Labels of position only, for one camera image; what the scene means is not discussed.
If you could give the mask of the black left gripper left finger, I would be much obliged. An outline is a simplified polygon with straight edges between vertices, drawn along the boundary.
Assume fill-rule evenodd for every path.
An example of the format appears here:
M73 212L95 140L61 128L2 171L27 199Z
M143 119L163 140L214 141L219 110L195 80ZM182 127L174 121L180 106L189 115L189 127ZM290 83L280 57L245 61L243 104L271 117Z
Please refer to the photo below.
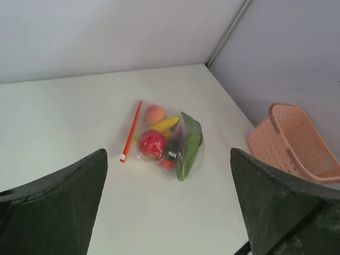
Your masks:
M87 254L108 170L99 149L1 192L1 254Z

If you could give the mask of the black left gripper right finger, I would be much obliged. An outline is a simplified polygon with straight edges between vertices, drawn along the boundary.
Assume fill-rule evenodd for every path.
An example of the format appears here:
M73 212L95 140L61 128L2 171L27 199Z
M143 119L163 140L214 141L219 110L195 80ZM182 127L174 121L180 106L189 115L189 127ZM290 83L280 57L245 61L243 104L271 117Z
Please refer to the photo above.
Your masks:
M339 191L230 151L252 254L339 254Z

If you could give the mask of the red fake apple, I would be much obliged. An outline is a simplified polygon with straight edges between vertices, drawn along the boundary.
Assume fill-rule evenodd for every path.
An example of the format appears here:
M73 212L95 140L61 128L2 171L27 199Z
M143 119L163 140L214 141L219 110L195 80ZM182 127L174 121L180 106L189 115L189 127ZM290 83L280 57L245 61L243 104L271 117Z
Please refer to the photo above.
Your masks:
M145 131L137 141L140 152L151 158L160 158L165 148L166 140L163 134L155 130Z

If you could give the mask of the clear zip top bag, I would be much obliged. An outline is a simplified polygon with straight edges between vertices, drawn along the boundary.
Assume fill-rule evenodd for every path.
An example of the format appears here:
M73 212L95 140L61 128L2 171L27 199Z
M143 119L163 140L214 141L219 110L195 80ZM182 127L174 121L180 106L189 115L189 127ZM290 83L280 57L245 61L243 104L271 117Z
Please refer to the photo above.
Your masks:
M185 181L203 163L201 123L187 113L149 101L137 103L120 162L134 157Z

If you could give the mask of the orange fake peach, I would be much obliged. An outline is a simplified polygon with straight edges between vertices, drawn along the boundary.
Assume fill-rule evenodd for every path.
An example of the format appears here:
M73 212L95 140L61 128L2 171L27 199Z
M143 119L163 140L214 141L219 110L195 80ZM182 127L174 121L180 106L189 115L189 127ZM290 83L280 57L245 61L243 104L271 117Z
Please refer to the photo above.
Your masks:
M154 125L166 117L165 110L159 105L148 106L145 111L145 122L148 125Z

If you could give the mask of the yellow fake banana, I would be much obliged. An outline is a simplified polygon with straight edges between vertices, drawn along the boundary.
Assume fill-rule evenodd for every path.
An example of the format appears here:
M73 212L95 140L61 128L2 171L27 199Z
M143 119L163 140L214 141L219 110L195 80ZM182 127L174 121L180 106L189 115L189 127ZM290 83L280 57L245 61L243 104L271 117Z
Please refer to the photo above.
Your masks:
M145 131L148 131L148 130L155 130L155 131L158 131L160 133L164 133L167 130L169 130L170 128L174 127L179 122L179 120L180 120L180 118L178 116L166 118L166 119L156 123L155 125L152 125L152 126L146 128L146 129L144 129L140 133L138 133L132 139L132 143L136 144L139 136L142 135Z

